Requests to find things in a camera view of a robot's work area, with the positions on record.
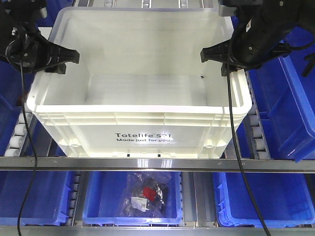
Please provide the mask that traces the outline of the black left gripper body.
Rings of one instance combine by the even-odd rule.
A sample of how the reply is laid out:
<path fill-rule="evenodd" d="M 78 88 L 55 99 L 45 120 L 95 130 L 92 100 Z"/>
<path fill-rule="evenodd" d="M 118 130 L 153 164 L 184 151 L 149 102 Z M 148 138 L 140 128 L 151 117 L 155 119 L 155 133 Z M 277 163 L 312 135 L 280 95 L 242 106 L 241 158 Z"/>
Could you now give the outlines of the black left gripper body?
<path fill-rule="evenodd" d="M 0 25 L 0 59 L 19 72 L 34 73 L 52 68 L 52 45 L 36 23 Z"/>

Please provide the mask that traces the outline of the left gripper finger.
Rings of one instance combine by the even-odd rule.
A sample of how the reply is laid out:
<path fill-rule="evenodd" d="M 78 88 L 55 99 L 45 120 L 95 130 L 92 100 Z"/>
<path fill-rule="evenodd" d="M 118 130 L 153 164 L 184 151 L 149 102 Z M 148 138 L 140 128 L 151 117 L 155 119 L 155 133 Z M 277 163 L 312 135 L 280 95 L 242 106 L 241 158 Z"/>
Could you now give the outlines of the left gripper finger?
<path fill-rule="evenodd" d="M 62 64 L 66 62 L 79 63 L 80 54 L 76 50 L 68 49 L 60 45 L 49 43 L 48 64 Z"/>
<path fill-rule="evenodd" d="M 56 65 L 54 67 L 50 67 L 50 68 L 45 69 L 45 72 L 65 74 L 66 73 L 66 65 L 65 64 L 59 64 L 59 65 Z"/>

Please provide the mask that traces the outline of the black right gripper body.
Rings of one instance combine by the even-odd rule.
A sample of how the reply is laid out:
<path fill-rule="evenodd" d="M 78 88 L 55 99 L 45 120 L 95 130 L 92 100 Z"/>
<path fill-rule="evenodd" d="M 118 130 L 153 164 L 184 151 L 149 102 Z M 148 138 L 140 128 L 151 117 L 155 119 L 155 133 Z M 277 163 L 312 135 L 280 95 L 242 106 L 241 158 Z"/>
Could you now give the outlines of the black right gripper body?
<path fill-rule="evenodd" d="M 230 40 L 230 63 L 236 68 L 254 69 L 283 55 L 283 17 L 254 14 L 238 17 Z"/>

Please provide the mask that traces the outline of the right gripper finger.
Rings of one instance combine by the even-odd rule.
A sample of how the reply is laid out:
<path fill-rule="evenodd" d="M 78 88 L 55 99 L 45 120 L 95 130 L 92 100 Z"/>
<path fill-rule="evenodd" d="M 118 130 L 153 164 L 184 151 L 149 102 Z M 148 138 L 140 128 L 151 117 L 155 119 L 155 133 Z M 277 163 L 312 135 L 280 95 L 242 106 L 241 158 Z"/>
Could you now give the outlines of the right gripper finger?
<path fill-rule="evenodd" d="M 207 62 L 209 60 L 227 63 L 232 62 L 231 52 L 229 51 L 230 40 L 226 40 L 217 45 L 203 48 L 200 52 L 201 62 Z"/>
<path fill-rule="evenodd" d="M 246 66 L 231 63 L 228 67 L 227 63 L 223 63 L 221 66 L 221 76 L 226 77 L 230 72 L 237 72 L 238 70 L 246 69 Z"/>

